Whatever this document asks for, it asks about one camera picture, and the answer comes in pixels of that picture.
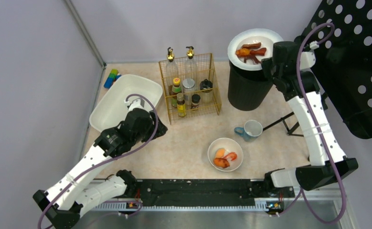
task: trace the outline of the spice bottle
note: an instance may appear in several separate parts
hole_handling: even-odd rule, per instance
[[[183,93],[179,93],[176,95],[177,97],[177,113],[179,117],[186,116],[186,105],[184,104],[184,95]]]
[[[188,59],[186,60],[186,63],[184,63],[184,69],[186,72],[186,78],[193,79],[195,82],[198,81],[198,66],[196,60],[193,58],[194,57],[194,47],[193,46],[187,46],[187,57]]]
[[[194,81],[194,79],[187,78],[187,79],[183,80],[182,85],[183,85],[182,92],[184,94],[184,101],[186,102],[187,106],[190,106],[191,95],[195,91],[196,82]]]
[[[200,90],[203,90],[201,93],[201,100],[203,103],[209,103],[213,100],[213,83],[207,79],[201,81]]]
[[[170,92],[170,95],[177,95],[178,93],[181,92],[181,87],[180,87],[180,79],[179,78],[174,78],[173,79],[173,86],[172,90]],[[171,103],[174,108],[177,108],[177,97],[173,96],[171,98]]]
[[[191,110],[196,111],[196,109],[199,106],[199,102],[200,102],[200,96],[198,94],[194,94],[191,97]]]
[[[179,77],[179,68],[177,67],[177,64],[174,62],[174,54],[173,54],[173,49],[171,47],[168,48],[167,59],[169,62],[166,64],[166,76],[167,76],[169,91],[171,91],[171,87],[173,86],[172,82],[174,78]]]

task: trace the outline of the black bottle cap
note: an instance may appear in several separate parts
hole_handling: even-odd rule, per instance
[[[206,90],[206,89],[210,89],[210,88],[213,88],[213,83],[207,79],[201,81],[200,83],[200,90]]]
[[[191,97],[191,101],[195,104],[198,104],[199,101],[200,101],[200,96],[198,94],[194,94],[192,97]]]

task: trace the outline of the mug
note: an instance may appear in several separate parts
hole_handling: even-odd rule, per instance
[[[249,120],[243,127],[235,127],[235,133],[241,136],[246,142],[253,142],[263,132],[263,127],[256,120]]]

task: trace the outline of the marble tabletop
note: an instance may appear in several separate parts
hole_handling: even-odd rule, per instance
[[[98,101],[106,94],[103,84],[111,69],[121,74],[135,74],[151,79],[160,85],[158,63],[120,63],[108,64],[102,80]],[[288,136],[282,123],[262,133],[254,142],[245,142],[234,133],[234,128],[243,126],[245,121],[254,119],[263,127],[289,114],[290,107],[283,95],[273,86],[261,105],[253,111],[240,111],[228,101],[228,62],[215,62],[222,108],[216,113],[177,121],[170,125],[166,104],[162,98],[157,106],[161,121],[168,127],[166,135],[151,141],[138,152],[111,163],[97,177],[105,178],[118,170],[132,171],[136,178],[162,179],[226,179],[226,178],[264,178],[266,172],[278,169],[308,165],[308,149],[303,137]],[[297,119],[292,116],[286,120],[292,127]],[[88,131],[83,155],[99,136],[94,128]],[[220,137],[234,139],[244,152],[242,165],[232,172],[221,172],[209,162],[207,150],[212,141]]]

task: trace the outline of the bowl of food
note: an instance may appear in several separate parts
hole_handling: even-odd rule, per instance
[[[228,58],[236,67],[247,71],[262,69],[261,60],[272,57],[273,44],[283,41],[268,29],[251,29],[236,35],[228,45]]]
[[[222,137],[213,141],[208,147],[208,160],[216,169],[231,172],[241,166],[244,153],[236,141]]]

